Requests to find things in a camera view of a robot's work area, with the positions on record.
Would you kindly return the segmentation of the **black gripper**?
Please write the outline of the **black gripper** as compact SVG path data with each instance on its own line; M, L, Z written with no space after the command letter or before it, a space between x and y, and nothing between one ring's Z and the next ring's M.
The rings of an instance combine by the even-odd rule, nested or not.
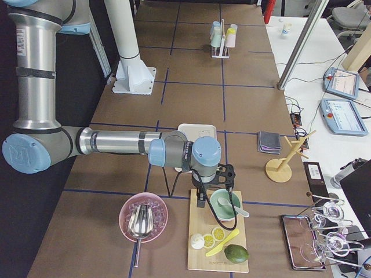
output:
M227 196L232 195L234 188L235 172L231 164L219 163L214 174L208 177L201 176L196 169L191 169L192 183L197 188L197 207L204 208L206 203L206 191L212 186L224 185Z

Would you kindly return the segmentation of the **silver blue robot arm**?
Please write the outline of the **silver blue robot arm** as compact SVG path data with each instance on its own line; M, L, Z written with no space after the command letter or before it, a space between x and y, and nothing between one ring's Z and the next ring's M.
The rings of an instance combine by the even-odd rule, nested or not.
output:
M232 193L235 173L221 164L221 146L213 137L188 140L180 131L104 131L62 126L56 120L56 34L88 34L88 1L7 1L16 25L19 118L2 144L6 162L34 174L77 155L140 154L160 167L191 172L197 205L209 201L206 191L224 185Z

